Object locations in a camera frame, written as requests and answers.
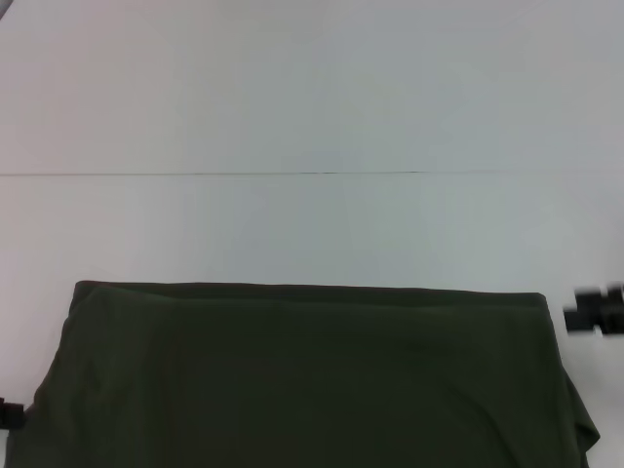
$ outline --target white surface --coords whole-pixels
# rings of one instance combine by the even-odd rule
[[[19,0],[0,173],[624,169],[619,0]]]
[[[0,395],[29,403],[73,284],[541,292],[624,466],[624,3],[17,0],[0,22]]]
[[[622,466],[624,340],[567,337],[572,288],[624,278],[621,175],[0,177],[1,394],[28,403],[82,279],[545,293]]]

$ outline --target folded cloth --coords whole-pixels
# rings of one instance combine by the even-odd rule
[[[571,468],[540,294],[83,282],[8,468]]]

